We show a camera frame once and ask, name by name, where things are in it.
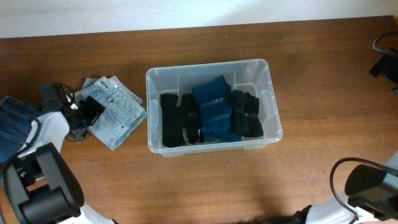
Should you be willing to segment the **light blue jeans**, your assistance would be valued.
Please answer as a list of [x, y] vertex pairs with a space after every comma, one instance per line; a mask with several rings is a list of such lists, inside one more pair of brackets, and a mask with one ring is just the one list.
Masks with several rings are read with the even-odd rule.
[[87, 78], [75, 92], [78, 106], [87, 97], [105, 107], [94, 124], [88, 127], [111, 150], [119, 147], [147, 116], [142, 99], [125, 87], [117, 77]]

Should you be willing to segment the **black garment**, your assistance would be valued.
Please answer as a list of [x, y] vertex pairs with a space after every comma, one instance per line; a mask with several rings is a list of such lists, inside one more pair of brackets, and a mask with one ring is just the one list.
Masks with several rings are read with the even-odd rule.
[[162, 108], [162, 144], [180, 147], [204, 143], [198, 107], [191, 93], [178, 96], [164, 93], [160, 96]]

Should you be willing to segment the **dark blue jeans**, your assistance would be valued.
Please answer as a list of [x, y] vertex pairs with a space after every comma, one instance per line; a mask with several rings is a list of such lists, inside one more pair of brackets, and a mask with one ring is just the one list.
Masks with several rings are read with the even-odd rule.
[[1, 100], [1, 163], [12, 159], [28, 141], [37, 108], [12, 96]]

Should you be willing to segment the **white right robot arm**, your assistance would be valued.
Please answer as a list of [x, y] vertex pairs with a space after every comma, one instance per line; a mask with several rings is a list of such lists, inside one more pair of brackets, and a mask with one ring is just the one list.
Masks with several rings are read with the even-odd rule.
[[[345, 162], [358, 162], [347, 178], [345, 191], [336, 193], [335, 172]], [[386, 165], [358, 157], [337, 161], [330, 172], [333, 198], [309, 205], [292, 216], [291, 223], [363, 223], [397, 219], [397, 154]]]

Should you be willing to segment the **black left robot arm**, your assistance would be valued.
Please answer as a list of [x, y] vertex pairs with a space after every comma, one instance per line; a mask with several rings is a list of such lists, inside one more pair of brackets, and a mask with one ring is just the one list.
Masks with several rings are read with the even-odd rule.
[[104, 111], [92, 97], [79, 109], [66, 85], [40, 87], [43, 105], [11, 96], [1, 100], [1, 185], [19, 223], [114, 223], [86, 202], [60, 155], [71, 131], [93, 124]]

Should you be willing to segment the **dark grey garment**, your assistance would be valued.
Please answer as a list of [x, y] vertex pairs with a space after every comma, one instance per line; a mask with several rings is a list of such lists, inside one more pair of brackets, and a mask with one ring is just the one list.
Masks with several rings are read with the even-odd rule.
[[259, 98], [249, 92], [233, 90], [226, 97], [226, 101], [233, 109], [231, 120], [235, 134], [249, 138], [259, 138], [264, 135], [259, 120]]

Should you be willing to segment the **blue garment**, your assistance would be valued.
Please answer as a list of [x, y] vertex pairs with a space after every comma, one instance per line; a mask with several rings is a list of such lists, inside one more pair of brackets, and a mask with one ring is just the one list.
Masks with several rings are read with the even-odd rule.
[[226, 101], [231, 85], [219, 75], [207, 83], [192, 88], [193, 99], [198, 107], [201, 133], [205, 142], [238, 142], [242, 137], [232, 127], [232, 107]]

